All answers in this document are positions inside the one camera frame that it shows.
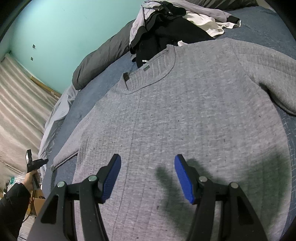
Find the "person's left hand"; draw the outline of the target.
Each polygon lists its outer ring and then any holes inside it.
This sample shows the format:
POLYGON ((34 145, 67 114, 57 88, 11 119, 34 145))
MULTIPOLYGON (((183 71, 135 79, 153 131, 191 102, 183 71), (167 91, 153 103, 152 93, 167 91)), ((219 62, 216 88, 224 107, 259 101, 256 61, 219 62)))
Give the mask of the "person's left hand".
POLYGON ((33 171, 27 173, 27 174, 25 175, 24 180, 22 181, 22 185, 24 185, 25 188, 26 188, 29 192, 31 192, 31 191, 33 190, 33 188, 34 188, 34 187, 33 187, 33 179, 34 179, 34 175, 36 175, 36 174, 37 174, 37 176, 39 176, 38 171, 37 171, 37 170, 33 170, 33 171))

